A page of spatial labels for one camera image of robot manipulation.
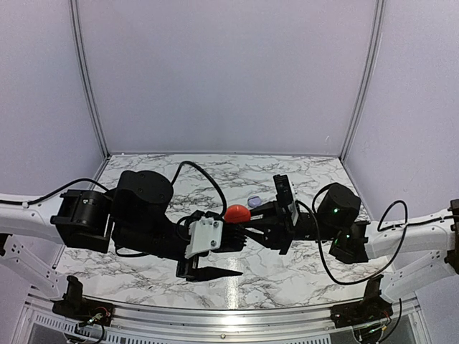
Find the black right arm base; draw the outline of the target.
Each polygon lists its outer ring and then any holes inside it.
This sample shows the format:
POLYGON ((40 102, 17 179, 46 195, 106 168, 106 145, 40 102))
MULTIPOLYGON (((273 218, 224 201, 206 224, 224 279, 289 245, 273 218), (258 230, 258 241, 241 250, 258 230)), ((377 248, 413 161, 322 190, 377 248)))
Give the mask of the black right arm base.
POLYGON ((361 325, 393 315, 392 304, 381 296, 380 284, 383 276, 370 279, 360 301, 348 302, 331 307, 330 319, 336 328, 361 325))

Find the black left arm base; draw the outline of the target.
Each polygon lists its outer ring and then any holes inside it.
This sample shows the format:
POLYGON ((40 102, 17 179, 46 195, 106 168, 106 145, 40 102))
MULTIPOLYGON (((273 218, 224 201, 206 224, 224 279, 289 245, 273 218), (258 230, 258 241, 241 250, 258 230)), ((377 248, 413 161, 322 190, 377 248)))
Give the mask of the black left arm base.
POLYGON ((67 276, 66 281, 67 289, 62 299, 53 302, 53 313, 79 320, 83 326, 94 323, 109 326, 113 318, 114 304, 84 297, 83 285, 74 276, 67 276))

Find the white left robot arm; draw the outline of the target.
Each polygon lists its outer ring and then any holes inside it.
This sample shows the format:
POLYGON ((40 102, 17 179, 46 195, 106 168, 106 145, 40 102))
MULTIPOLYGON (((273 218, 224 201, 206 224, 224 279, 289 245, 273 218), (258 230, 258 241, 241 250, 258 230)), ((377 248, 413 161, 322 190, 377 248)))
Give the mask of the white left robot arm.
POLYGON ((1 264, 62 302, 74 318, 90 314, 90 302, 75 276, 60 274, 28 251, 20 237, 34 237, 105 254, 110 246, 137 256, 177 263, 176 276, 189 282, 232 277, 235 272, 200 267, 207 254, 238 252, 245 237, 221 213, 196 211, 178 221, 167 216, 172 183, 153 171, 124 171, 113 189, 78 189, 75 182, 34 200, 1 202, 1 264))

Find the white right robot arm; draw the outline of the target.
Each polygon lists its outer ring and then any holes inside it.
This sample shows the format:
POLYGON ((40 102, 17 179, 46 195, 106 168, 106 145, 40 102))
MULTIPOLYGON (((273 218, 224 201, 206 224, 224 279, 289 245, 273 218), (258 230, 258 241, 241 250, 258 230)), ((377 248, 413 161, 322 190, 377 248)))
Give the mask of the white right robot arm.
POLYGON ((360 198, 340 183, 321 189, 318 206, 307 207, 292 191, 282 190, 281 201, 251 211, 253 219, 239 227, 264 247, 285 254, 293 241, 330 242, 328 253, 344 264, 367 263, 384 256, 394 262, 401 253, 424 252, 407 266, 390 272, 383 267, 362 282, 375 283, 376 294, 356 304, 355 314, 370 321, 383 309, 383 300, 399 298, 446 277, 458 274, 458 200, 437 213, 399 221, 357 220, 360 198))

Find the purple charging case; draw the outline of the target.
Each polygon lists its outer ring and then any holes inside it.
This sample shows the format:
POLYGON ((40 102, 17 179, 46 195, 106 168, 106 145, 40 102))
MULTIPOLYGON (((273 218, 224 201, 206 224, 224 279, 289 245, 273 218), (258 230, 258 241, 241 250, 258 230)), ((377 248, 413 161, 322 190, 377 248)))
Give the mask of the purple charging case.
POLYGON ((250 208, 256 208, 262 205, 262 199, 259 196, 250 196, 247 199, 247 205, 250 208))

